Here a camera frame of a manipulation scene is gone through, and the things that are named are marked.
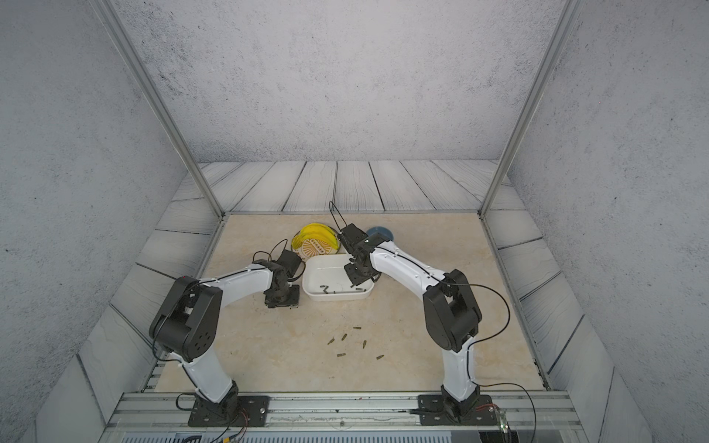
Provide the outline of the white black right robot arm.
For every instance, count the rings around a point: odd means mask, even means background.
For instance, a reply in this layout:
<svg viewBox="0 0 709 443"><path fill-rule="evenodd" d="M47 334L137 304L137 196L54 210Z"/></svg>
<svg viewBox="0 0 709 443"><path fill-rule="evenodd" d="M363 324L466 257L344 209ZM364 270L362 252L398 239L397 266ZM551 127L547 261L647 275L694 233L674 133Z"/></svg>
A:
<svg viewBox="0 0 709 443"><path fill-rule="evenodd" d="M480 396L472 352L482 312L466 276L459 269L430 267L387 236L370 236L352 224L339 238L350 254L345 272L352 285L385 274L421 299L428 335L442 350L444 409L454 419L468 415Z"/></svg>

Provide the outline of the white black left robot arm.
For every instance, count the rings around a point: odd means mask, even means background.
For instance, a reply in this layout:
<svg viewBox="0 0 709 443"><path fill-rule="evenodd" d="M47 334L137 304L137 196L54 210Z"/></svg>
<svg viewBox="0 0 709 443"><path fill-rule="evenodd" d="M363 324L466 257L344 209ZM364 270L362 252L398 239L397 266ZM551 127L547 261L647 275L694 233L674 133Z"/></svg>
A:
<svg viewBox="0 0 709 443"><path fill-rule="evenodd" d="M221 311L247 296L262 293L268 308L299 303L295 284L300 258L257 260L223 277L174 281L149 328L153 343L170 354L196 388L197 396L219 404L238 393L214 350Z"/></svg>

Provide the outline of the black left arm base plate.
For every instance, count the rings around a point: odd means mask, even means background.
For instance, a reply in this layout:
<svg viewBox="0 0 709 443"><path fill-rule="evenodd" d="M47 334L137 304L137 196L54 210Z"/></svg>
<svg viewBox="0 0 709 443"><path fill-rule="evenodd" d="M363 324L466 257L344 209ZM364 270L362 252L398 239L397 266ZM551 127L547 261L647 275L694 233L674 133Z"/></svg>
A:
<svg viewBox="0 0 709 443"><path fill-rule="evenodd" d="M188 427L264 427L271 398L265 395L230 394L220 403L197 396Z"/></svg>

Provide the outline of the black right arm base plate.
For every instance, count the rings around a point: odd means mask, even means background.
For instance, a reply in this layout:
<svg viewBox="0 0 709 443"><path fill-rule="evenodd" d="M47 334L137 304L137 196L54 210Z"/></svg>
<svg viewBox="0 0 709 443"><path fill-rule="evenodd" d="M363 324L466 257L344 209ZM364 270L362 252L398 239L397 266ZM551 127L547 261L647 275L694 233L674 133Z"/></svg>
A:
<svg viewBox="0 0 709 443"><path fill-rule="evenodd" d="M417 409L410 411L419 417L422 426L498 426L496 408L489 395L474 394L458 402L443 394L422 394L417 397Z"/></svg>

